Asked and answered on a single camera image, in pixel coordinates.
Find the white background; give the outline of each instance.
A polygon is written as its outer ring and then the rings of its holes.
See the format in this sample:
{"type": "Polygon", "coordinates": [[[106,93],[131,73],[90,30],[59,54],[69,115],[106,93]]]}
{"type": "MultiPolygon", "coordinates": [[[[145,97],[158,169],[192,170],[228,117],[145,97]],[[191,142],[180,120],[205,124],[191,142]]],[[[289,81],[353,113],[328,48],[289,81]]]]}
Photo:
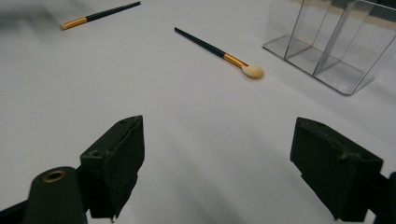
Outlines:
{"type": "Polygon", "coordinates": [[[268,0],[144,0],[59,29],[128,3],[0,2],[0,210],[26,200],[42,172],[77,168],[97,138],[136,115],[146,160],[120,224],[334,223],[290,162],[298,117],[384,159],[383,175],[396,170],[395,57],[342,96],[261,48],[268,0]],[[244,77],[175,26],[262,66],[265,77],[244,77]]]}

